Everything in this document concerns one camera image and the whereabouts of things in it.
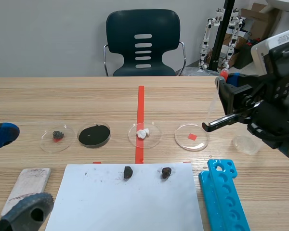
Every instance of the black substance in petri dish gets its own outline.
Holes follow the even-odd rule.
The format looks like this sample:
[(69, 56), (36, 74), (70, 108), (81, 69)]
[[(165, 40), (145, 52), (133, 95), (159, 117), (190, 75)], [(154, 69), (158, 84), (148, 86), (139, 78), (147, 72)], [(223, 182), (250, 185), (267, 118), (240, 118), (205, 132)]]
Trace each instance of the black substance in petri dish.
[(93, 127), (89, 127), (84, 129), (79, 134), (79, 142), (87, 145), (100, 147), (104, 141), (108, 139), (110, 135), (110, 129), (104, 125), (96, 125)]

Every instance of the dark green chair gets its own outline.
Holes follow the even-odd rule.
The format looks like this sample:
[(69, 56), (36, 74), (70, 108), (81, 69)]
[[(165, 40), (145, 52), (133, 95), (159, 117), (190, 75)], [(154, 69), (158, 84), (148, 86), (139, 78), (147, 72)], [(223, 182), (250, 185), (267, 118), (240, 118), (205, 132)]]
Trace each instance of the dark green chair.
[(121, 54), (124, 64), (113, 76), (175, 76), (175, 71), (162, 62), (163, 53), (182, 44), (185, 68), (184, 44), (180, 39), (180, 19), (171, 10), (140, 9), (116, 11), (106, 22), (108, 45), (104, 46), (104, 67), (106, 47), (110, 52)]

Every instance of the black pole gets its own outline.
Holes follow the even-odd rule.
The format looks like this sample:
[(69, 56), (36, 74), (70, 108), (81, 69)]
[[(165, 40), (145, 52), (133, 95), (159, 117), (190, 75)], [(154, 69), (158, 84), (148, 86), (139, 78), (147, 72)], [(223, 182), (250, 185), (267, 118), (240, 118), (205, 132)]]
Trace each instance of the black pole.
[(220, 53), (221, 53), (222, 46), (223, 46), (223, 40), (227, 32), (227, 28), (228, 28), (228, 24), (229, 24), (229, 20), (231, 17), (234, 4), (235, 4), (235, 0), (226, 0), (223, 6), (223, 8), (225, 9), (225, 13), (223, 16), (223, 21), (218, 27), (216, 40), (215, 40), (213, 51), (212, 51), (212, 57), (211, 57), (210, 65), (208, 68), (209, 70), (217, 71), (218, 59), (220, 57)]

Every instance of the cardboard box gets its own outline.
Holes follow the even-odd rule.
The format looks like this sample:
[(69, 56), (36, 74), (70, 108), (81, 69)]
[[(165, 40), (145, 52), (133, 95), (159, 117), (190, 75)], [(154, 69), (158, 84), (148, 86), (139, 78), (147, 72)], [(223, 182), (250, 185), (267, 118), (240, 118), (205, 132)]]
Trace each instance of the cardboard box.
[[(232, 29), (229, 29), (229, 28), (227, 29), (227, 33), (225, 35), (223, 45), (228, 46), (228, 44), (231, 40), (232, 32), (233, 32)], [(236, 42), (235, 48), (240, 49), (242, 46), (244, 46), (246, 44), (248, 38), (249, 38), (248, 33), (243, 32), (243, 31), (239, 31), (238, 40)]]
[[(223, 69), (224, 68), (222, 66), (222, 62), (226, 58), (227, 51), (228, 51), (228, 46), (223, 45), (220, 57), (218, 59), (218, 64), (217, 64), (219, 69)], [(229, 64), (229, 68), (232, 67), (236, 63), (236, 59), (237, 59), (238, 55), (239, 55), (238, 52), (232, 55), (232, 57), (231, 57), (231, 59), (230, 59), (230, 61), (228, 63)], [(210, 63), (211, 56), (212, 56), (212, 51), (209, 52), (209, 58), (207, 59), (207, 63)]]
[(273, 9), (268, 13), (260, 13), (265, 5), (254, 3), (251, 10), (242, 9), (241, 16), (247, 19), (252, 19), (251, 36), (250, 39), (260, 38), (266, 39), (275, 23), (278, 16), (279, 9)]

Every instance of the plastic lid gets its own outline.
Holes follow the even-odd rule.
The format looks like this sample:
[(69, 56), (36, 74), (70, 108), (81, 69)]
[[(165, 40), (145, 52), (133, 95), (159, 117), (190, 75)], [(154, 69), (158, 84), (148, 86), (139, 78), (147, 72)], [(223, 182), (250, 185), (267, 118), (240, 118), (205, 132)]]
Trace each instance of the plastic lid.
[[(140, 129), (149, 129), (149, 136), (146, 136), (144, 139), (139, 139), (137, 137), (137, 131)], [(162, 137), (162, 132), (159, 130), (158, 127), (154, 125), (154, 123), (139, 123), (139, 124), (133, 124), (131, 129), (129, 130), (128, 133), (130, 142), (140, 148), (152, 148), (156, 146), (160, 138)]]
[(174, 134), (175, 141), (189, 151), (205, 149), (209, 143), (208, 133), (196, 124), (184, 124)]
[(57, 153), (68, 148), (75, 140), (74, 130), (65, 124), (47, 129), (40, 139), (40, 147), (48, 153)]
[(88, 123), (79, 129), (77, 138), (86, 148), (99, 148), (110, 140), (110, 127), (103, 122)]

